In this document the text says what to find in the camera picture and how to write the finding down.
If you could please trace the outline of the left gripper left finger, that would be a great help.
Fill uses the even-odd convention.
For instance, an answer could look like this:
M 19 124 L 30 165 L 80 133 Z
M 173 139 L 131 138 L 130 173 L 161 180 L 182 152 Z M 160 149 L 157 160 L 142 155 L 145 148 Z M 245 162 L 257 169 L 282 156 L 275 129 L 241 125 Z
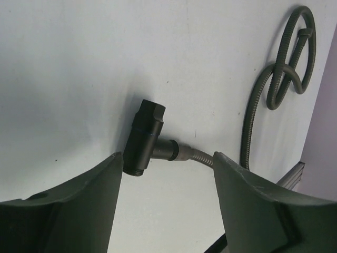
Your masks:
M 1 252 L 107 252 L 121 153 L 29 198 L 1 202 Z

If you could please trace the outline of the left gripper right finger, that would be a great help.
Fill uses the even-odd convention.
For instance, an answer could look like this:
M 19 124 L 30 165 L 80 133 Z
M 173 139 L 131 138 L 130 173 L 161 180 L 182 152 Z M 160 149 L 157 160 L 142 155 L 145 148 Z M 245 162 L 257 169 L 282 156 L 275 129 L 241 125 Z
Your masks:
M 230 252 L 336 252 L 336 202 L 270 182 L 215 152 L 213 171 Z

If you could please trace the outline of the black T-shaped connector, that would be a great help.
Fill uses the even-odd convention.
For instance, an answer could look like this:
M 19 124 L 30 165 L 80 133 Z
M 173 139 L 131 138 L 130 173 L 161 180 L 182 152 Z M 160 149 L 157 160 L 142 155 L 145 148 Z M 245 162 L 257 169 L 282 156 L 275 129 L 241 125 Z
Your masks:
M 165 107 L 149 100 L 143 100 L 132 122 L 131 132 L 123 152 L 123 172 L 141 176 L 150 160 L 173 161 L 179 153 L 174 140 L 160 139 Z

